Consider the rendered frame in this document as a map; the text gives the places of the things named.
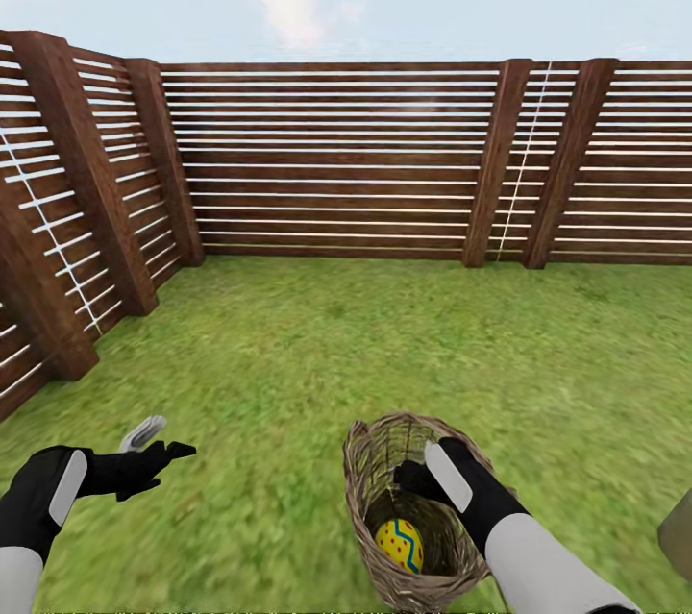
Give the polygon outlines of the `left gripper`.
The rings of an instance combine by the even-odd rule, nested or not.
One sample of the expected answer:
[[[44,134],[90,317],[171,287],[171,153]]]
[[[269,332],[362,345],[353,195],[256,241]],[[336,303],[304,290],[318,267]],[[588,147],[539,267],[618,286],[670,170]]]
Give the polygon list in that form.
[[[116,493],[117,502],[125,502],[134,494],[144,492],[161,484],[155,479],[172,459],[195,455],[196,448],[180,442],[172,442],[166,449],[163,440],[157,440],[142,453],[113,454],[117,460],[116,473],[111,485],[103,494]]]

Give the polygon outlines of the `easter egg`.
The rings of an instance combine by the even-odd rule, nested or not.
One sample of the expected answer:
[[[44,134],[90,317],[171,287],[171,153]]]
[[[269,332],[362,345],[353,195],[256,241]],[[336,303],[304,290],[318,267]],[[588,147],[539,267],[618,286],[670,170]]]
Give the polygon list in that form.
[[[418,575],[426,566],[426,541],[419,527],[404,515],[380,523],[374,531],[376,544],[409,573]]]

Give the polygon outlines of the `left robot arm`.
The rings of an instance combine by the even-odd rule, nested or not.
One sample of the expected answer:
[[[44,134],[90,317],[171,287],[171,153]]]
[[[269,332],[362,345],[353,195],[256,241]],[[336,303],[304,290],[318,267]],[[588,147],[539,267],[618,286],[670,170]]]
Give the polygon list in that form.
[[[31,614],[37,584],[55,536],[76,498],[116,493],[117,502],[161,484],[155,479],[172,459],[196,448],[157,440],[167,425],[161,415],[145,419],[123,440],[117,454],[59,447],[37,453],[15,474],[0,499],[0,614]]]

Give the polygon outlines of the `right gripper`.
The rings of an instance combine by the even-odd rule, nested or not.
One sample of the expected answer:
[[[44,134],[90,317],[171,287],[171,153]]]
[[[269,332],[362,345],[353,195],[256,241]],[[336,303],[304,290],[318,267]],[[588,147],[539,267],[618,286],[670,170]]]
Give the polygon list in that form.
[[[391,484],[401,484],[403,490],[407,490],[415,496],[419,496],[427,501],[436,501],[448,508],[451,507],[447,496],[438,497],[434,491],[429,489],[423,476],[423,468],[419,462],[406,459],[404,462],[394,463]]]

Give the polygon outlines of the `wicker basket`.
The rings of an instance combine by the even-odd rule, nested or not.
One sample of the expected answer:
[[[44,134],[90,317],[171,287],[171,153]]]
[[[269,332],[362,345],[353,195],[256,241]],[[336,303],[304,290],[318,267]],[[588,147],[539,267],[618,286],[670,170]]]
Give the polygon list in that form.
[[[458,533],[455,524],[457,514],[452,508],[448,508],[446,512],[442,504],[436,501],[427,501],[426,505],[443,529],[449,545],[449,550],[443,553],[441,574],[435,571],[438,562],[439,537],[436,528],[429,523],[426,523],[424,528],[429,537],[426,558],[430,563],[418,575],[409,573],[376,544],[372,526],[376,518],[377,506],[386,498],[410,499],[412,496],[412,493],[403,490],[401,484],[397,484],[383,487],[379,495],[369,502],[365,497],[368,482],[372,485],[376,481],[374,448],[378,444],[372,434],[386,430],[394,423],[403,423],[407,425],[408,430],[414,430],[416,426],[423,425],[442,438],[452,438],[463,443],[478,463],[485,467],[498,482],[501,480],[493,469],[491,460],[485,457],[482,448],[475,445],[468,434],[460,432],[438,418],[424,417],[406,411],[391,412],[384,415],[381,421],[368,426],[365,426],[362,420],[356,420],[347,433],[342,447],[344,476],[347,481],[345,498],[353,530],[357,536],[360,561],[372,580],[378,598],[386,602],[387,607],[397,609],[400,614],[440,614],[443,607],[450,605],[464,592],[471,592],[480,580],[489,577],[492,573],[474,543],[471,543],[466,550],[471,537],[466,529]],[[365,454],[367,459],[360,466],[362,454]],[[415,521],[421,516],[421,510],[410,507],[407,510],[406,519]],[[388,509],[383,512],[380,522],[384,523],[392,518],[393,513]]]

